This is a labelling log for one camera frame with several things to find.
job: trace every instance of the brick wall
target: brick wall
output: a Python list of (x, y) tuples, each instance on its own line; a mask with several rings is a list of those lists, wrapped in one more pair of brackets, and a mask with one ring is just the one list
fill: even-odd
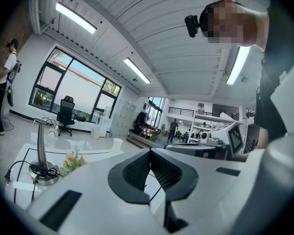
[(19, 40), (18, 53), (31, 34), (33, 34), (33, 29), (29, 18), (28, 0), (22, 0), (16, 6), (0, 33), (0, 68), (4, 65), (9, 54), (6, 44), (13, 38)]

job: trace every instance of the white ceiling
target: white ceiling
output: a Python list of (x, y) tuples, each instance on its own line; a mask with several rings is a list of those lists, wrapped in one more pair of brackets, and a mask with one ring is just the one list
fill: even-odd
[[(62, 2), (96, 26), (89, 32), (60, 15)], [(40, 24), (46, 33), (70, 42), (95, 64), (143, 96), (195, 99), (232, 105), (248, 105), (258, 87), (262, 53), (252, 48), (242, 75), (226, 85), (237, 47), (208, 44), (199, 34), (190, 38), (184, 18), (199, 15), (216, 0), (39, 0)], [(237, 0), (246, 7), (265, 11), (269, 0)], [(145, 84), (123, 62), (129, 57), (150, 79)]]

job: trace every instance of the metal stand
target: metal stand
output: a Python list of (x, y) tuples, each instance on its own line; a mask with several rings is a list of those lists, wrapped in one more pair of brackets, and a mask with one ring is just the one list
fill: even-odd
[[(46, 170), (49, 170), (51, 168), (55, 168), (57, 172), (59, 172), (59, 167), (56, 165), (53, 165), (52, 163), (48, 162), (46, 159), (46, 151), (45, 151), (45, 141), (44, 141), (44, 125), (48, 123), (48, 121), (41, 119), (41, 118), (35, 118), (35, 121), (39, 122), (38, 127), (38, 138), (37, 138), (37, 157), (38, 160), (34, 160), (31, 165), (40, 165), (43, 166)], [(53, 176), (40, 176), (35, 174), (30, 166), (28, 167), (29, 174), (33, 181), (36, 181), (38, 184), (42, 186), (49, 186), (54, 184), (58, 181), (59, 175), (56, 177)]]

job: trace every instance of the backpack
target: backpack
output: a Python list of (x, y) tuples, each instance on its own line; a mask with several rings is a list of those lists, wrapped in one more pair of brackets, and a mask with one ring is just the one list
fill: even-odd
[(22, 64), (20, 63), (20, 61), (17, 59), (17, 56), (16, 56), (16, 64), (13, 67), (13, 69), (8, 73), (7, 79), (6, 79), (7, 99), (8, 99), (9, 105), (11, 105), (12, 107), (13, 107), (12, 84), (13, 84), (14, 78), (16, 77), (16, 74), (21, 71), (21, 65)]

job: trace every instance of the black shirt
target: black shirt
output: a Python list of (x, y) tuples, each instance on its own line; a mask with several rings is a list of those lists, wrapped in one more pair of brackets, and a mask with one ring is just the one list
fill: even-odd
[(269, 33), (262, 60), (254, 122), (268, 130), (269, 141), (272, 141), (286, 133), (270, 96), (294, 65), (294, 23), (277, 0), (270, 0), (268, 15)]

